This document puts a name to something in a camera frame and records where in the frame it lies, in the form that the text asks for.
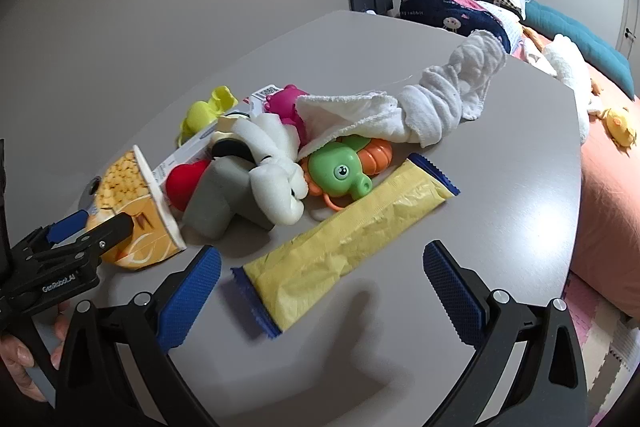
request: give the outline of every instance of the table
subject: table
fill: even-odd
[[[140,146],[150,165],[159,164],[172,151],[188,106],[221,84],[238,97],[271,83],[296,84],[315,94],[380,86],[395,93],[417,82],[407,80],[412,74],[446,63],[462,41],[411,22],[334,12],[194,87],[130,143]],[[171,358],[222,427],[423,425],[473,354],[459,341],[422,270],[422,251],[433,239],[441,239],[490,289],[504,288],[535,305],[560,296],[580,199],[571,90],[510,58],[492,79],[482,117],[461,124],[423,154],[461,189],[459,197],[341,280],[275,341],[260,335],[229,267],[273,250],[315,222],[304,216],[293,227],[266,233],[238,221],[215,243],[223,276]],[[119,305],[139,291],[153,291],[198,249],[139,273],[104,267],[94,301]],[[499,409],[521,347],[483,417]]]

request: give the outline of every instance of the human hand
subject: human hand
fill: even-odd
[[[58,305],[58,317],[53,324],[54,333],[61,341],[60,345],[51,353],[51,363],[56,369],[60,367],[62,348],[69,328],[69,319],[62,314],[67,308],[69,308],[68,301]],[[39,402],[46,401],[42,392],[25,370],[26,367],[34,365],[33,355],[27,346],[12,335],[3,335],[0,339],[0,358],[23,394]]]

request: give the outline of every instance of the red ball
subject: red ball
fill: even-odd
[[[175,208],[184,212],[210,163],[211,160],[199,160],[196,163],[178,165],[169,172],[164,191]]]

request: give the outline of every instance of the magenta toy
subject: magenta toy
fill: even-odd
[[[300,137],[300,147],[306,144],[305,122],[296,111],[296,100],[301,94],[308,94],[308,92],[289,84],[284,86],[283,90],[267,95],[267,101],[264,103],[266,112],[277,114],[283,124],[293,125],[296,128]]]

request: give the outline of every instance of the gray toy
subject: gray toy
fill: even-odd
[[[222,237],[236,214],[271,230],[273,223],[260,210],[251,190],[249,171],[254,168],[254,163],[237,156],[213,160],[200,178],[182,222],[210,239]]]

